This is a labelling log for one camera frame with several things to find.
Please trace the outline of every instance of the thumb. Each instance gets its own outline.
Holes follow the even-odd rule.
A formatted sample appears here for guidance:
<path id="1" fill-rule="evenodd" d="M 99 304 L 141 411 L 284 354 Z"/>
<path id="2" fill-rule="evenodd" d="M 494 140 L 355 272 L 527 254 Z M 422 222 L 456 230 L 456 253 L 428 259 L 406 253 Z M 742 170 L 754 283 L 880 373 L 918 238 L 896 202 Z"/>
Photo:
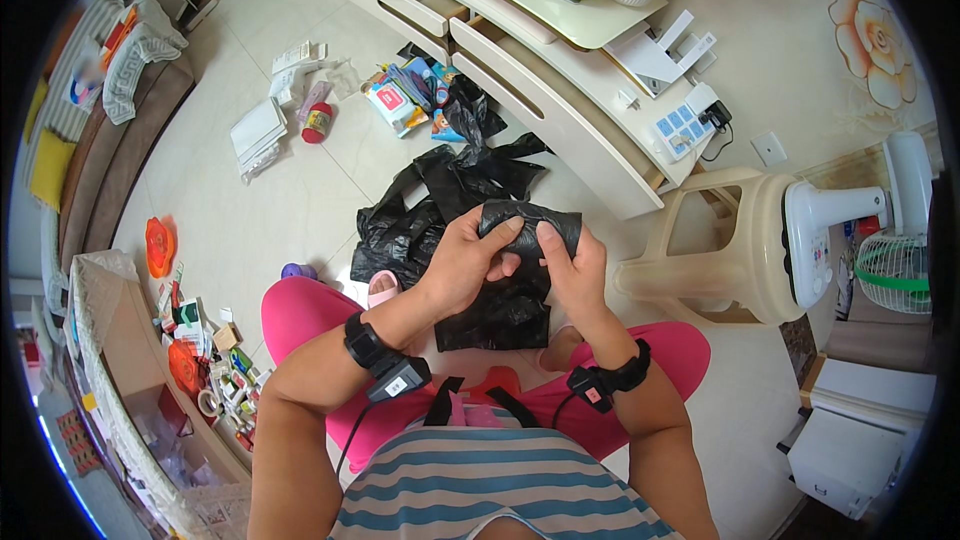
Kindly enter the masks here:
<path id="1" fill-rule="evenodd" d="M 559 273 L 573 267 L 564 239 L 548 222 L 541 221 L 536 224 L 536 241 L 546 258 L 547 269 Z"/>
<path id="2" fill-rule="evenodd" d="M 490 257 L 493 257 L 501 248 L 513 242 L 522 229 L 523 217 L 520 215 L 510 217 L 481 237 L 480 246 L 489 253 Z"/>

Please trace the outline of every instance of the blue and beige striped shirt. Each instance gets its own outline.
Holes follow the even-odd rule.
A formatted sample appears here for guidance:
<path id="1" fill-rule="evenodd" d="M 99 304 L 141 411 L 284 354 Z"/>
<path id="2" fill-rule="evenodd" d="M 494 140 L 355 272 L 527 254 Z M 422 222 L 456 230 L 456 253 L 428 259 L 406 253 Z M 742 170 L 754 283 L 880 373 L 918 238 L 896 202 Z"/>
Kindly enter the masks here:
<path id="1" fill-rule="evenodd" d="M 330 537 L 470 540 L 503 516 L 557 540 L 681 538 L 576 442 L 513 426 L 403 431 L 343 493 Z"/>

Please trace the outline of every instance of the person's left hand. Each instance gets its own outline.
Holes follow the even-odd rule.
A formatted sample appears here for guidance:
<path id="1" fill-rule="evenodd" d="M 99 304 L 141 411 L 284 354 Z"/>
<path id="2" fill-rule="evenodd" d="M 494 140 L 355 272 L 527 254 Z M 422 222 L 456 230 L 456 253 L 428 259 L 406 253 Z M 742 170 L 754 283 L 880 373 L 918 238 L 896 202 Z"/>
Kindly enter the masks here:
<path id="1" fill-rule="evenodd" d="M 474 303 L 486 279 L 497 282 L 521 266 L 521 257 L 500 253 L 523 229 L 523 217 L 500 223 L 480 237 L 477 228 L 483 205 L 460 215 L 447 226 L 426 273 L 414 288 L 426 295 L 437 309 L 437 321 L 462 313 Z"/>

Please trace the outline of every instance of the open drawer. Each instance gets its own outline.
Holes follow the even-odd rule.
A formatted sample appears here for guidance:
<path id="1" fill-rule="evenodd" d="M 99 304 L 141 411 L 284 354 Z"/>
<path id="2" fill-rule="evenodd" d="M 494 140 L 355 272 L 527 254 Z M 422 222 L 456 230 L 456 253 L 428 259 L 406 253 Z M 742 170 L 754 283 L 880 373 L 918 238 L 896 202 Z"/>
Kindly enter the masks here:
<path id="1" fill-rule="evenodd" d="M 448 20 L 467 19 L 456 0 L 348 0 L 396 30 L 444 65 L 450 65 Z"/>
<path id="2" fill-rule="evenodd" d="M 664 208 L 663 175 L 570 80 L 483 17 L 450 20 L 453 66 L 510 110 L 619 219 Z"/>

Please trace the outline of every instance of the brown sofa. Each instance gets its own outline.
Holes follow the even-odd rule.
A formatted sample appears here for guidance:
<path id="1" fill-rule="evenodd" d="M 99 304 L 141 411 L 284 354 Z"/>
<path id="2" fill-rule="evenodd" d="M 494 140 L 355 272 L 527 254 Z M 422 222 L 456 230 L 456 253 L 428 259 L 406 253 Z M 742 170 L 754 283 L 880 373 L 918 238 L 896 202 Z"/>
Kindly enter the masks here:
<path id="1" fill-rule="evenodd" d="M 111 247 L 143 164 L 194 86 L 186 56 L 180 56 L 143 67 L 133 119 L 114 125 L 97 101 L 63 182 L 58 246 L 64 273 L 74 255 Z"/>

